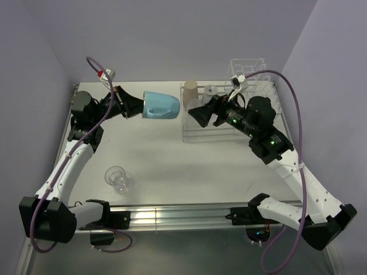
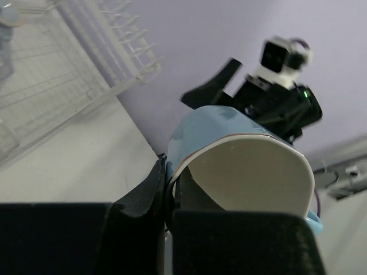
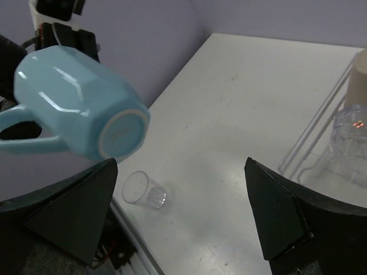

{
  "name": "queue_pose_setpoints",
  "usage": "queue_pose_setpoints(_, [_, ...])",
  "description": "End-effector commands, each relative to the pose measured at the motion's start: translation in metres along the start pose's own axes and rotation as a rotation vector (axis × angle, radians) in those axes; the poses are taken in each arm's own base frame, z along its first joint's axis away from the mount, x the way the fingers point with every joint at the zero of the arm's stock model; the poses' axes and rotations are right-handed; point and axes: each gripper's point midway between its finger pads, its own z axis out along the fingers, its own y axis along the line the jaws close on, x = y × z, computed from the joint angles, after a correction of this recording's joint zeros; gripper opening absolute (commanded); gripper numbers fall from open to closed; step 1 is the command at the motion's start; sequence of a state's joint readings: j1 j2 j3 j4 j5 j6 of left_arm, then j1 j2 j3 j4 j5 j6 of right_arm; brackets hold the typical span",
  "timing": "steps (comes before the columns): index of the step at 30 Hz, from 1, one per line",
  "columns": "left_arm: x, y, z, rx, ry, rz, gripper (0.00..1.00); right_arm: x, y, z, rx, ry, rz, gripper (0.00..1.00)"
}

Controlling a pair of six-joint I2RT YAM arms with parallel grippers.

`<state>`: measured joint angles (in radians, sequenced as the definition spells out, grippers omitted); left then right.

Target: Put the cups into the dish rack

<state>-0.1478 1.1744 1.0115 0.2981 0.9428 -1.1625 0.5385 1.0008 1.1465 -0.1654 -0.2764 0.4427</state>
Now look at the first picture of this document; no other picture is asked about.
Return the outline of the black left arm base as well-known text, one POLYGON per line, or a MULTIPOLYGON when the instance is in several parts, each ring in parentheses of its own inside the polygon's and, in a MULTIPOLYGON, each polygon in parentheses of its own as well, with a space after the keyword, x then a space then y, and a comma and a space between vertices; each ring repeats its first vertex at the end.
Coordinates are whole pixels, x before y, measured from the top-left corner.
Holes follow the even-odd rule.
POLYGON ((93 249, 103 253, 120 253, 132 247, 133 238, 126 233, 130 227, 131 212, 128 210, 112 211, 107 201, 89 199, 78 207, 79 230, 90 230, 89 241, 93 249), (117 236, 126 237, 127 245, 120 249, 108 249, 117 236))

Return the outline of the light blue mug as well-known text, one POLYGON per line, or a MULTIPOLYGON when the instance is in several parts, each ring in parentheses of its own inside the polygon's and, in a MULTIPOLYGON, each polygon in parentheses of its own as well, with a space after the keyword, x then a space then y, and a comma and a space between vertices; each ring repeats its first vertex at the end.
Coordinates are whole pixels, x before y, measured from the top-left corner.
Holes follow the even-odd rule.
POLYGON ((179 115, 181 104, 178 98, 163 93, 144 91, 143 112, 144 119, 169 120, 179 115))

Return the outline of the beige plastic tumbler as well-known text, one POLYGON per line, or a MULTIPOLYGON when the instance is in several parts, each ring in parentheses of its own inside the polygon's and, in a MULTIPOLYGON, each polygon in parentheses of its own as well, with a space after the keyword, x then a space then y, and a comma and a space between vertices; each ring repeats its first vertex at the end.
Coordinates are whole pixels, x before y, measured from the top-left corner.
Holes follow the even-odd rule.
POLYGON ((188 80, 184 83, 182 92, 183 106, 186 108, 191 100, 198 99, 198 85, 194 80, 188 80))

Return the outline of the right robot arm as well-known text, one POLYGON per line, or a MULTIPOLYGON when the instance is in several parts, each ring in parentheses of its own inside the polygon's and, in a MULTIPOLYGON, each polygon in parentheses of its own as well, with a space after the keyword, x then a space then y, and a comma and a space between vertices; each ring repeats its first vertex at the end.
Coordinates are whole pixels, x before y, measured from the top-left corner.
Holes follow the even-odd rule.
POLYGON ((250 138, 249 147, 265 165, 275 171, 306 203, 306 219, 301 224, 300 207, 277 201, 261 193, 248 202, 243 210, 231 210, 226 216, 233 225, 249 225, 271 220, 300 230, 303 239, 314 249, 323 250, 356 216, 351 204, 343 204, 333 197, 304 165, 298 162, 298 153, 288 138, 273 125, 276 112, 267 97, 255 96, 246 107, 230 101, 227 95, 214 96, 207 104, 192 108, 189 115, 206 127, 212 115, 213 125, 227 123, 250 138))

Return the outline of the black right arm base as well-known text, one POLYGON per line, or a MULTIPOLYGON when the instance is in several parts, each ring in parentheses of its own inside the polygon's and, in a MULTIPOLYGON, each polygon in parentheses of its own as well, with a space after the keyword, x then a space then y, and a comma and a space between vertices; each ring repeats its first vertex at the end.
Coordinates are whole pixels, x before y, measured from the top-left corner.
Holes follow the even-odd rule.
POLYGON ((245 229, 245 237, 251 245, 262 247, 265 244, 269 244, 276 237, 283 235, 286 230, 285 226, 281 225, 279 232, 273 233, 271 225, 276 224, 276 222, 265 219, 260 215, 257 207, 269 197, 268 194, 260 193, 251 199, 247 206, 231 207, 230 213, 225 216, 226 219, 232 222, 232 226, 263 225, 260 229, 245 229))

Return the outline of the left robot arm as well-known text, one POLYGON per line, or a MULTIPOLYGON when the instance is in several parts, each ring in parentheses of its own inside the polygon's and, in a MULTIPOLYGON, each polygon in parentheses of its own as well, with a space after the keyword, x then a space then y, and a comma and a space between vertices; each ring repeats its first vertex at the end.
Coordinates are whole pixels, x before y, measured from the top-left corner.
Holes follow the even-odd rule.
POLYGON ((77 229, 95 225, 105 229, 112 215, 107 201, 89 199, 68 207, 69 197, 84 166, 96 152, 104 130, 101 119, 122 115, 126 119, 143 111, 144 101, 114 87, 100 101, 88 92, 72 97, 71 130, 62 156, 49 178, 32 197, 23 197, 19 211, 27 237, 34 240, 68 243, 77 229))

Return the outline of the grey footed ceramic mug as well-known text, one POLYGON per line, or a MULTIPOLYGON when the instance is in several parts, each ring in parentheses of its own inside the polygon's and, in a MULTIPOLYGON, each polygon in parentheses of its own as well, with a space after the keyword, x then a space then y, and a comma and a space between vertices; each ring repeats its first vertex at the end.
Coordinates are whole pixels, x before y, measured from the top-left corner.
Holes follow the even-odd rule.
POLYGON ((213 96, 218 94, 218 89, 214 85, 206 85, 204 87, 204 91, 202 94, 201 102, 202 105, 205 105, 206 103, 210 102, 213 96))

